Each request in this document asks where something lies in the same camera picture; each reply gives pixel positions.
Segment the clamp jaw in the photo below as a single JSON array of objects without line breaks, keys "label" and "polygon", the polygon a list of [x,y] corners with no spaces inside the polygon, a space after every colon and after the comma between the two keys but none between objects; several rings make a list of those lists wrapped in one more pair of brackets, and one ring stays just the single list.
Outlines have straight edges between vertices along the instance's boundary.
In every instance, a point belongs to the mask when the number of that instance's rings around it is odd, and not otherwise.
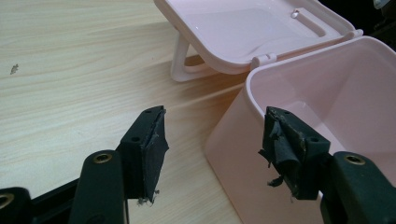
[{"label": "clamp jaw", "polygon": [[287,110],[268,106],[263,149],[297,200],[316,200],[326,224],[395,223],[396,188],[368,158],[340,151],[329,154],[330,142]]}]

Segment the white plastic hinge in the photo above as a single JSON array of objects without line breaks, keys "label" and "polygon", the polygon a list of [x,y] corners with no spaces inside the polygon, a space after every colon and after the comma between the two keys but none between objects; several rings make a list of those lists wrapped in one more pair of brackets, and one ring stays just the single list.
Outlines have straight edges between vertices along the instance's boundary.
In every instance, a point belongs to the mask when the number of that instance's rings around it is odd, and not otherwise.
[{"label": "white plastic hinge", "polygon": [[341,38],[341,42],[351,40],[351,39],[354,39],[354,38],[362,36],[362,35],[363,35],[363,30],[350,31]]},{"label": "white plastic hinge", "polygon": [[257,67],[267,65],[269,63],[275,63],[276,59],[277,57],[276,54],[274,53],[267,53],[260,56],[256,56],[251,60],[250,71]]}]

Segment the pink plastic container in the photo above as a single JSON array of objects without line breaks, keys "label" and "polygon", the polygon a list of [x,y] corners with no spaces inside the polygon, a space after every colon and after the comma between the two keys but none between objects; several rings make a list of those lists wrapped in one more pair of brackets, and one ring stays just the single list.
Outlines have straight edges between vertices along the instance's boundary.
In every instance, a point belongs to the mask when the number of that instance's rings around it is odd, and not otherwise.
[{"label": "pink plastic container", "polygon": [[318,201],[290,190],[258,154],[265,108],[289,110],[332,142],[376,163],[396,186],[396,54],[359,37],[253,70],[210,135],[206,156],[244,223],[321,223]]},{"label": "pink plastic container", "polygon": [[[316,0],[154,0],[179,32],[171,76],[251,70],[209,136],[206,156],[244,223],[322,223],[259,155],[268,105],[372,159],[396,186],[396,54]],[[205,63],[186,66],[193,46]]]}]

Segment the wooden table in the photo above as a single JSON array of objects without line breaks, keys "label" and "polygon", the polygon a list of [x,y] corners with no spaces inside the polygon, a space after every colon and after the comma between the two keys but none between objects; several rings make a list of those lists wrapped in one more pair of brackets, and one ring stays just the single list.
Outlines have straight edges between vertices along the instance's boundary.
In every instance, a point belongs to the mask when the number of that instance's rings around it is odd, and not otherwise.
[{"label": "wooden table", "polygon": [[240,223],[205,159],[205,140],[246,75],[177,83],[177,31],[149,0],[3,1],[0,189],[37,197],[114,149],[146,108],[164,105],[166,153],[153,206],[131,223]]}]

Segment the container lid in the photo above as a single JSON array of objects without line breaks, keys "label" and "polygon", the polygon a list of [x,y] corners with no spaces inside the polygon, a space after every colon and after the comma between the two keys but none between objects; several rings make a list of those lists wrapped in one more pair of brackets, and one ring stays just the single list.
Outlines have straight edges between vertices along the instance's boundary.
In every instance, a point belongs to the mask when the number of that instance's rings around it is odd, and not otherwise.
[{"label": "container lid", "polygon": [[154,0],[212,68],[248,71],[362,35],[316,0]]}]

